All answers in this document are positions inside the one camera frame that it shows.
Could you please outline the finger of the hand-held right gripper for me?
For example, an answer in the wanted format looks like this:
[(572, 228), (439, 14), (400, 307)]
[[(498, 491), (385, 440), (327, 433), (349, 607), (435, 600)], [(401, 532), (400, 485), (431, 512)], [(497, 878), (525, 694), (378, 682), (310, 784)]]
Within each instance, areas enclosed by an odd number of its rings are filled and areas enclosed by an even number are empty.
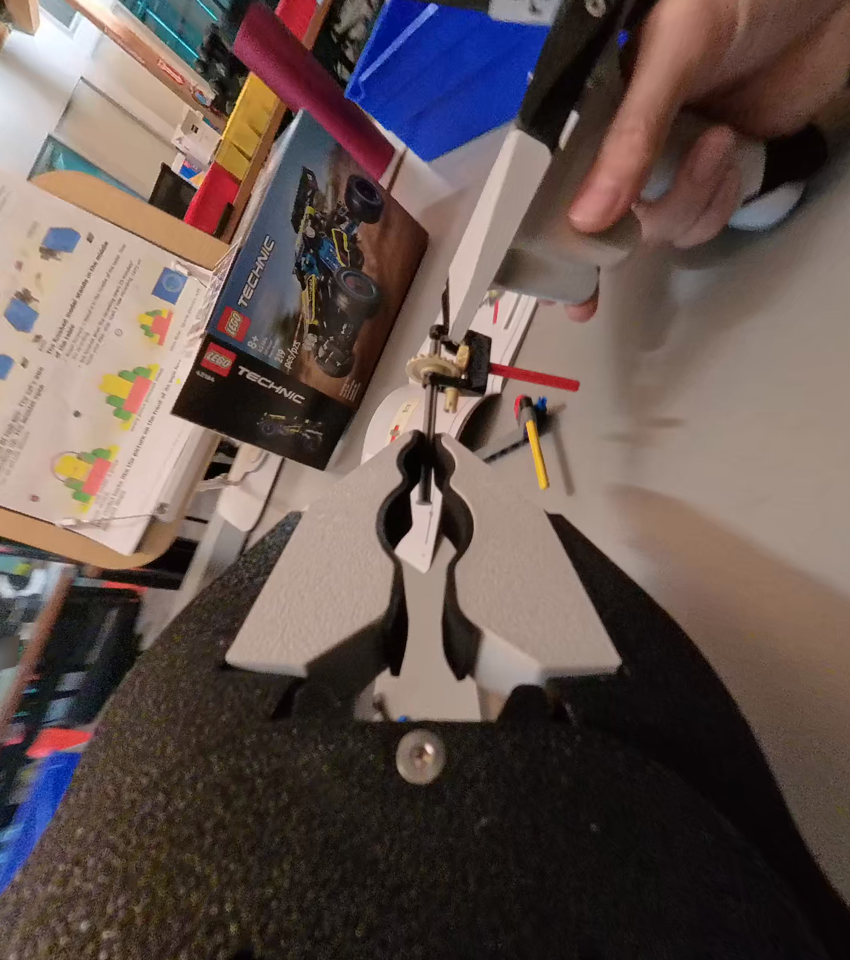
[(467, 332), (550, 164), (545, 144), (521, 129), (507, 132), (448, 269), (453, 341)]

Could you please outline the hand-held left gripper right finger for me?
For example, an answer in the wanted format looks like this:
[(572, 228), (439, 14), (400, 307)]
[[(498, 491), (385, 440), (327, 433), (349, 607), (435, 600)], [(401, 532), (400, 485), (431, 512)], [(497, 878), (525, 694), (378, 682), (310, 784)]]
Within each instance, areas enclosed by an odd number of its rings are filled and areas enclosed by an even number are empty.
[(458, 440), (435, 442), (446, 566), (443, 650), (457, 679), (521, 686), (615, 673), (622, 659), (549, 515)]

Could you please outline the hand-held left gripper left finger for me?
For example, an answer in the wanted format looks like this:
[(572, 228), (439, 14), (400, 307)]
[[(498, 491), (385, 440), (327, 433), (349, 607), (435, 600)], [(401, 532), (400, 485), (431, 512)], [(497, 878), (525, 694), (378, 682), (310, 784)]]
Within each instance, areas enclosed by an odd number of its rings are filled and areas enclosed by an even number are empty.
[(395, 546), (411, 526), (409, 495), (426, 439), (411, 431), (311, 503), (226, 654), (232, 668), (315, 681), (358, 696), (398, 676), (408, 611)]

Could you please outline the lego gear axle assembly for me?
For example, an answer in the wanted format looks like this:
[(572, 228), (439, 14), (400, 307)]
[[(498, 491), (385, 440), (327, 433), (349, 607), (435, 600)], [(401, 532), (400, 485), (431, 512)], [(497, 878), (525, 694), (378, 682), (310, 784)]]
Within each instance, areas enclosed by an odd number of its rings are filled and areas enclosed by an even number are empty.
[(486, 396), (491, 378), (503, 378), (532, 386), (574, 393), (580, 382), (542, 371), (510, 366), (492, 360), (492, 339), (476, 330), (468, 330), (455, 341), (443, 324), (431, 328), (429, 349), (407, 362), (408, 377), (424, 390), (421, 432), (427, 442), (420, 479), (417, 483), (417, 504), (430, 506), (434, 474), (432, 448), (438, 430), (439, 407), (451, 416), (463, 397)]

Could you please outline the small Lego parts cluster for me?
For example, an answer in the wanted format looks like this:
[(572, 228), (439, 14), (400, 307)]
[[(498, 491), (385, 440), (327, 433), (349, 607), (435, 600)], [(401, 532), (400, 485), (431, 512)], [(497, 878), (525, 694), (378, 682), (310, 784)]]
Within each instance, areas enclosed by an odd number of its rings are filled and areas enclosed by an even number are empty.
[(514, 414), (522, 437), (529, 446), (538, 487), (545, 491), (550, 488), (551, 483), (541, 446), (538, 405), (529, 395), (520, 394), (514, 402)]

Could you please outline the grey lego axle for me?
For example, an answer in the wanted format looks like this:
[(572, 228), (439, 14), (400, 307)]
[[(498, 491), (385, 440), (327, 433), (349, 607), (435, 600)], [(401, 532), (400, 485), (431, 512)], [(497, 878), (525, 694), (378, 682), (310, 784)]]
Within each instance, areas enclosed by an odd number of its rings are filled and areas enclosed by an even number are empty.
[(556, 408), (550, 414), (550, 427), (549, 435), (551, 436), (551, 444), (553, 446), (553, 452), (558, 463), (559, 475), (561, 478), (561, 486), (565, 497), (571, 497), (575, 494), (575, 481), (571, 469), (571, 463), (568, 458), (568, 453), (564, 444), (564, 439), (562, 435), (562, 415), (565, 411), (565, 404), (558, 404)]

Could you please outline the lego set box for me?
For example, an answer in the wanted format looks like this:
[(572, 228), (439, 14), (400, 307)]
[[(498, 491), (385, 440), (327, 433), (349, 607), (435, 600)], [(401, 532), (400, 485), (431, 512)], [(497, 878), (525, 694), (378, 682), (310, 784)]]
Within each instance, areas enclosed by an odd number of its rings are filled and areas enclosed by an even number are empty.
[(309, 114), (215, 271), (179, 419), (322, 471), (359, 409), (429, 235)]

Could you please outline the person's right hand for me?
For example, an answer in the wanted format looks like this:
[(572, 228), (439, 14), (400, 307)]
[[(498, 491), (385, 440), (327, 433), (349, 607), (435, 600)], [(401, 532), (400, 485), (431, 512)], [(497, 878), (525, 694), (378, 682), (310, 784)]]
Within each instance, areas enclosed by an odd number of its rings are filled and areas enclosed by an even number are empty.
[[(742, 201), (744, 138), (800, 130), (850, 76), (850, 1), (657, 2), (638, 32), (623, 99), (572, 202), (599, 234), (633, 213), (653, 246), (716, 237)], [(640, 196), (684, 108), (708, 119), (671, 189)]]

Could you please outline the tagged blue storage bin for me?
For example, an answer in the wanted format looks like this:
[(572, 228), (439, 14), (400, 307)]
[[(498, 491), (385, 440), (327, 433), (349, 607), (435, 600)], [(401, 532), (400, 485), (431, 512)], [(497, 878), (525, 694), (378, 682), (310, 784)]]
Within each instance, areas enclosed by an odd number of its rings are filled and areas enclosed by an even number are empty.
[(517, 115), (556, 2), (384, 2), (345, 90), (424, 162)]

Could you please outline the white plastic device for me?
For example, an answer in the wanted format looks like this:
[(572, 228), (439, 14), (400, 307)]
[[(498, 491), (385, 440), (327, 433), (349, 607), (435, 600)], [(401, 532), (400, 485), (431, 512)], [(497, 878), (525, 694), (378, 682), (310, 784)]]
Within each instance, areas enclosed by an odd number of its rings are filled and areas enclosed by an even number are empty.
[(241, 444), (235, 461), (222, 477), (215, 515), (250, 533), (262, 517), (283, 464), (284, 459), (274, 453)]

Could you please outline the open instruction booklet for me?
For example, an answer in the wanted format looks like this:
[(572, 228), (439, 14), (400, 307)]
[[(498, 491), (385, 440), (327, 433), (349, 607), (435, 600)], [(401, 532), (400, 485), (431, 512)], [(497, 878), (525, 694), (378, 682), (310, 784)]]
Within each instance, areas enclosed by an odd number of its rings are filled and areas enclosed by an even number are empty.
[[(511, 365), (516, 358), (527, 328), (534, 316), (537, 299), (526, 294), (489, 291), (473, 318), (470, 329), (491, 339), (491, 361)], [(455, 413), (437, 404), (436, 432), (458, 439), (484, 398), (462, 395)], [(426, 394), (421, 384), (409, 379), (407, 385), (390, 393), (373, 414), (367, 428), (360, 461), (367, 462), (401, 435), (423, 431)], [(418, 502), (418, 493), (410, 496), (412, 526), (395, 549), (397, 557), (421, 573), (431, 568), (439, 539), (442, 494), (438, 482), (431, 482), (431, 502)]]

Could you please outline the maroon foam roll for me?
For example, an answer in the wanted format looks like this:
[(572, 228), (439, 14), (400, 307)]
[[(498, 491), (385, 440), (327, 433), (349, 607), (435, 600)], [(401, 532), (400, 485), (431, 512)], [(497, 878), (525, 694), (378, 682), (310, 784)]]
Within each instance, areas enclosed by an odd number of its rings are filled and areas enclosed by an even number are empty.
[(306, 112), (379, 181), (395, 153), (372, 119), (347, 99), (333, 77), (263, 2), (251, 3), (233, 51), (251, 73), (295, 112)]

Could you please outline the yellow storage bin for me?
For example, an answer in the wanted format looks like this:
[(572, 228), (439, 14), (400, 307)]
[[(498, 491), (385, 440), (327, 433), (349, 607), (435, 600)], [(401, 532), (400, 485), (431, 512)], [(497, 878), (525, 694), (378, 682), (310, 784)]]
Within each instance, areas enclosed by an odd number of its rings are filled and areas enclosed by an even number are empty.
[(272, 121), (284, 108), (277, 94), (250, 73), (215, 150), (215, 164), (243, 182)]

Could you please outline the red storage bin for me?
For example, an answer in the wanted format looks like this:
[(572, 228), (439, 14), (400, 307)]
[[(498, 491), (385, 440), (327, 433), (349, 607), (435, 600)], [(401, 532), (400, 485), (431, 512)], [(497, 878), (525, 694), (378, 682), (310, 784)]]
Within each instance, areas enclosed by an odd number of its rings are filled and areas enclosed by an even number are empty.
[(183, 222), (203, 234), (228, 241), (231, 235), (229, 223), (240, 186), (238, 177), (214, 161), (192, 197)]

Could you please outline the white carton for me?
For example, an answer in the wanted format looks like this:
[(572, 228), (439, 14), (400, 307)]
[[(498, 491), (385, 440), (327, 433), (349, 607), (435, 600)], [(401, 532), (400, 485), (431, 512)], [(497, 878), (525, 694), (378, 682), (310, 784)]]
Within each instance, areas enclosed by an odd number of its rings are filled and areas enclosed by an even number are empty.
[(202, 112), (186, 107), (175, 127), (170, 143), (193, 169), (207, 170), (215, 160), (221, 132)]

